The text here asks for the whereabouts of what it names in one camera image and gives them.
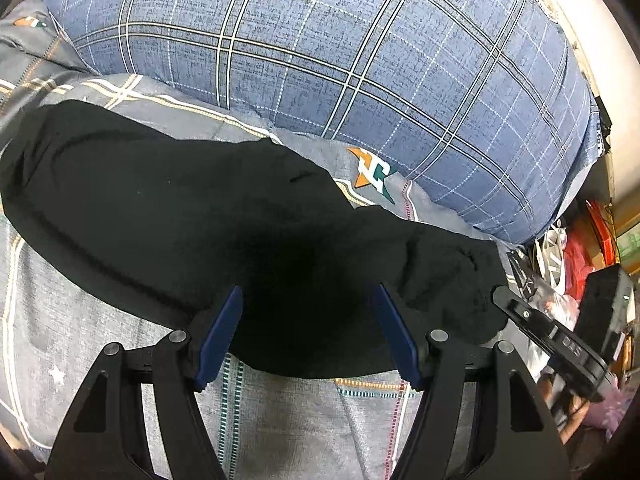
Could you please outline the person's right hand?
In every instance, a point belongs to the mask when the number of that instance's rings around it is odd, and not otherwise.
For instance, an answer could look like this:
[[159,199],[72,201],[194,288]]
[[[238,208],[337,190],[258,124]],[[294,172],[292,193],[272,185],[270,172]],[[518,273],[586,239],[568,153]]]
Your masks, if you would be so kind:
[[[538,389],[548,405],[553,400],[554,392],[550,375],[541,375],[537,382]],[[566,409],[566,422],[559,429],[559,436],[563,444],[567,444],[573,434],[580,427],[590,409],[590,402],[579,396],[573,396]]]

